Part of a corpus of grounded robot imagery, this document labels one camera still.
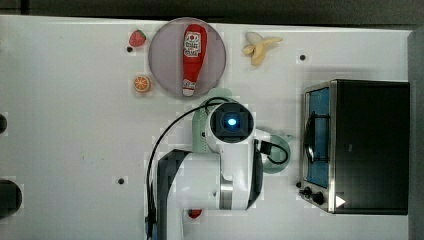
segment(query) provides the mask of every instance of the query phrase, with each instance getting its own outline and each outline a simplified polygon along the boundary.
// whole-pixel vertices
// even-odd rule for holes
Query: ketchup bottle
[[[205,28],[198,24],[190,24],[185,30],[183,43],[183,94],[185,96],[192,96],[194,93],[206,54],[207,39]]]

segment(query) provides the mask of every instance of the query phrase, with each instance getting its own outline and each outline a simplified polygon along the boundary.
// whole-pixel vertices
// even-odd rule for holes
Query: banana
[[[248,32],[246,38],[251,45],[246,46],[243,49],[243,53],[246,55],[252,54],[251,64],[253,66],[259,66],[266,56],[267,46],[272,43],[283,41],[279,37],[262,38],[261,35],[253,32]]]

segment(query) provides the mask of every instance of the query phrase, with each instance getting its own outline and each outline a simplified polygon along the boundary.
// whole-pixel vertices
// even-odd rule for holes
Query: black cable
[[[208,101],[206,101],[206,103],[205,103],[205,112],[206,112],[206,115],[209,115],[209,109],[208,109],[208,107],[210,106],[209,104],[210,104],[210,102],[212,102],[213,100],[223,100],[223,101],[225,101],[225,102],[229,102],[229,100],[228,99],[226,99],[226,98],[223,98],[223,97],[213,97],[213,98],[210,98]]]
[[[268,144],[270,144],[270,145],[271,145],[271,146],[273,146],[273,147],[279,148],[280,150],[282,150],[282,151],[286,154],[286,158],[285,158],[283,161],[276,162],[276,161],[272,160],[272,158],[271,158],[270,156],[267,156],[268,160],[269,160],[271,163],[276,164],[276,165],[281,165],[281,164],[286,163],[286,162],[287,162],[287,160],[289,159],[289,153],[287,152],[287,150],[286,150],[286,149],[284,149],[284,148],[282,148],[282,147],[280,147],[280,146],[278,146],[278,145],[276,145],[276,144],[273,144],[273,143],[268,143]]]
[[[178,117],[177,119],[175,119],[166,129],[165,131],[163,131],[163,133],[160,135],[160,137],[158,138],[158,140],[155,143],[155,146],[153,147],[152,150],[152,154],[150,155],[150,159],[149,159],[149,164],[147,166],[147,173],[146,173],[146,188],[147,188],[147,201],[148,201],[148,215],[147,215],[147,221],[148,221],[148,234],[147,234],[147,239],[149,237],[152,236],[152,231],[153,231],[153,224],[156,222],[156,209],[155,209],[155,202],[154,202],[154,196],[153,196],[153,183],[150,185],[150,172],[152,169],[152,162],[153,162],[153,158],[155,156],[156,153],[156,149],[159,146],[159,143],[161,142],[162,138],[165,136],[165,134],[178,122],[180,121],[182,118],[184,118],[185,116],[189,115],[190,113],[193,113],[199,109],[205,108],[207,109],[210,106],[215,106],[215,105],[220,105],[222,103],[210,103],[213,100],[224,100],[226,102],[228,102],[229,100],[226,98],[222,98],[222,97],[213,97],[210,98],[205,105],[196,107],[191,109],[190,111],[184,113],[183,115],[181,115],[180,117]]]

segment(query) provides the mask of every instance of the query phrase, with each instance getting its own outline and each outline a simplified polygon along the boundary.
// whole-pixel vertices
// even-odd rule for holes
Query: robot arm
[[[239,103],[223,103],[209,114],[206,142],[214,153],[173,150],[158,164],[157,236],[183,239],[183,209],[246,210],[262,189],[260,139],[253,115]]]

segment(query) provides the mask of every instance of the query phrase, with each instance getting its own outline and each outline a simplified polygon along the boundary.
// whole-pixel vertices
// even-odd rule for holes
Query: toaster oven
[[[338,79],[303,100],[302,198],[335,214],[407,214],[409,83]]]

